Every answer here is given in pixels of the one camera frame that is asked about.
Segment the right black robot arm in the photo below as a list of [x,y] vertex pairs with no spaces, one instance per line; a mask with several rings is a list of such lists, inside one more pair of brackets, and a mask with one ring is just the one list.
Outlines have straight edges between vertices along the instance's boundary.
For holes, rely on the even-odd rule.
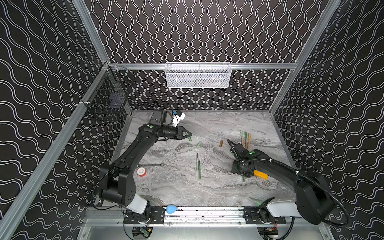
[[303,218],[313,225],[321,222],[338,228],[352,225],[351,215],[331,192],[322,175],[298,171],[260,150],[249,151],[242,144],[231,140],[228,140],[228,144],[235,157],[233,174],[251,178],[259,172],[271,176],[296,194],[295,198],[289,200],[269,198],[262,202],[257,211],[261,222],[271,223],[279,217],[292,217]]

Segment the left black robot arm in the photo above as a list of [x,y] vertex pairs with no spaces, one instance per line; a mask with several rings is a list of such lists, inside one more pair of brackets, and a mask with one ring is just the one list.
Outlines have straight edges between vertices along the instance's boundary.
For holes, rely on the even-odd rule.
[[124,153],[99,170],[98,196],[139,215],[150,210],[147,200],[136,193],[134,172],[146,152],[159,140],[183,140],[192,133],[180,125],[186,114],[182,111],[154,110],[148,123],[139,132]]

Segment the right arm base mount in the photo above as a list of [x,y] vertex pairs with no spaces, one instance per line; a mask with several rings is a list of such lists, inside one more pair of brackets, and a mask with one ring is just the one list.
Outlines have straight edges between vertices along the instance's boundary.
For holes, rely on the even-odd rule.
[[245,207],[243,218],[247,225],[273,225],[287,223],[284,217],[273,217],[266,208]]

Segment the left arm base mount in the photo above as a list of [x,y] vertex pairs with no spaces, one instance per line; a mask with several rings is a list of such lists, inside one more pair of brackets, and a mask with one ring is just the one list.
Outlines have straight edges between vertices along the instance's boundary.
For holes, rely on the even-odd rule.
[[162,207],[149,207],[143,214],[127,211],[124,213],[125,225],[162,225],[166,216],[166,209]]

